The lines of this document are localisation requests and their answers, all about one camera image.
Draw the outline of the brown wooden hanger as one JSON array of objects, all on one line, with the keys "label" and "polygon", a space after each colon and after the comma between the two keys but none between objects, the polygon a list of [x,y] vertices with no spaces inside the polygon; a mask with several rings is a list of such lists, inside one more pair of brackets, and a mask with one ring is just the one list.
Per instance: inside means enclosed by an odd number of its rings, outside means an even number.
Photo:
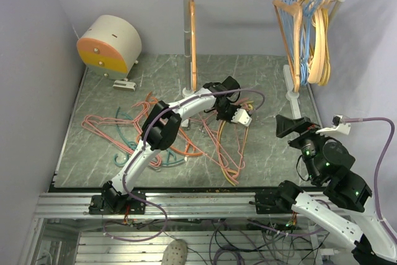
[{"label": "brown wooden hanger", "polygon": [[191,52],[192,52],[192,89],[197,90],[197,54],[196,54],[196,29],[195,29],[195,3],[190,0],[190,27],[191,27]]}]

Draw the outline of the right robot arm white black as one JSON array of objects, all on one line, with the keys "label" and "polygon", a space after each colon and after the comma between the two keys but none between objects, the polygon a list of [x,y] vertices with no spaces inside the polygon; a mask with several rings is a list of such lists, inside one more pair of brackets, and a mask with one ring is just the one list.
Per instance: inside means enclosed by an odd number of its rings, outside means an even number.
[{"label": "right robot arm white black", "polygon": [[310,183],[325,186],[323,194],[350,220],[317,203],[292,181],[279,184],[274,207],[282,213],[300,213],[335,234],[359,264],[396,264],[396,232],[381,214],[378,187],[370,187],[351,170],[355,158],[333,136],[336,132],[348,134],[352,123],[364,119],[337,115],[331,128],[321,128],[308,117],[277,115],[275,119],[278,138],[299,134],[288,145],[300,150]]}]

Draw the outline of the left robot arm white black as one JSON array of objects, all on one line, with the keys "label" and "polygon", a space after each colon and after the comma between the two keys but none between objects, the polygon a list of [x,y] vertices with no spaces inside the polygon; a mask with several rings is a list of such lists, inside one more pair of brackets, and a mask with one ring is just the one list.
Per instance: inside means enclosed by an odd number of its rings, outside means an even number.
[{"label": "left robot arm white black", "polygon": [[216,110],[221,120],[232,121],[240,109],[230,100],[236,92],[240,92],[240,85],[229,76],[221,83],[204,84],[185,99],[155,104],[143,124],[136,150],[122,170],[102,187],[105,207],[112,213],[120,213],[125,209],[128,192],[134,188],[138,177],[150,162],[175,142],[183,121],[211,109]]}]

